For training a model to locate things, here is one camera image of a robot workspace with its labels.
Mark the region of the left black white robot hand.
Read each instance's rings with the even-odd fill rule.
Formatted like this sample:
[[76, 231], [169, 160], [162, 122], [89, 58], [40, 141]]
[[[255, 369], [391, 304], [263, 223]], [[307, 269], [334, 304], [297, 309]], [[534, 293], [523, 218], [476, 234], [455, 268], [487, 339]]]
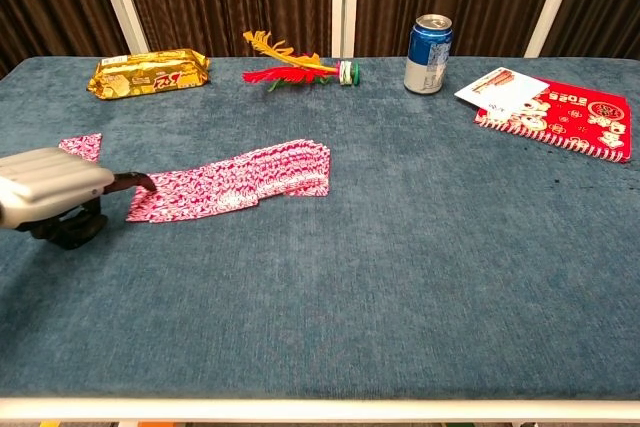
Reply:
[[1, 159], [1, 227], [28, 232], [65, 250], [92, 240], [106, 225], [101, 197], [142, 187], [146, 174], [116, 174], [61, 148], [41, 148]]

